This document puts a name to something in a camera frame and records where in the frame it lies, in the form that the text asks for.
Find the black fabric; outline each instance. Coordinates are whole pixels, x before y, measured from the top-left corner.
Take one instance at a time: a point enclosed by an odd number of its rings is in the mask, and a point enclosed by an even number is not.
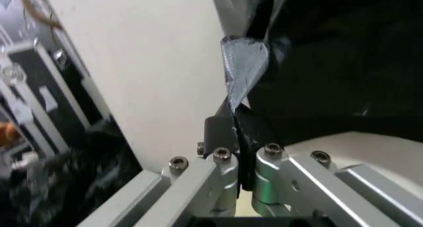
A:
[[[250,3],[237,1],[232,10]],[[250,7],[255,18],[270,18],[263,39],[270,61],[248,98],[282,143],[348,130],[422,140],[423,0],[273,0],[272,6],[271,12]],[[249,36],[253,22],[243,23],[241,36]],[[407,129],[393,127],[407,122]]]

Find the white wall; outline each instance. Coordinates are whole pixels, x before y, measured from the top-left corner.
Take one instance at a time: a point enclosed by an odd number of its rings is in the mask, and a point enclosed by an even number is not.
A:
[[[196,156],[223,101],[212,0],[49,0],[145,169]]]

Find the bolt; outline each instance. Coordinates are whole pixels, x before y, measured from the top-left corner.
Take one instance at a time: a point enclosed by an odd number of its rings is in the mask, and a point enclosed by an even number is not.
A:
[[[170,173],[179,176],[187,169],[188,164],[188,160],[185,157],[176,156],[169,161]]]
[[[275,143],[266,144],[264,146],[264,153],[272,159],[282,158],[282,147]]]
[[[325,168],[329,168],[331,159],[330,159],[330,155],[327,154],[326,152],[323,151],[313,151],[312,154],[310,154],[310,156],[316,160],[319,164],[323,165],[323,167]]]
[[[201,157],[204,155],[204,142],[197,143],[197,155]]]
[[[217,148],[213,151],[213,160],[217,164],[227,164],[231,161],[231,151],[227,148]]]

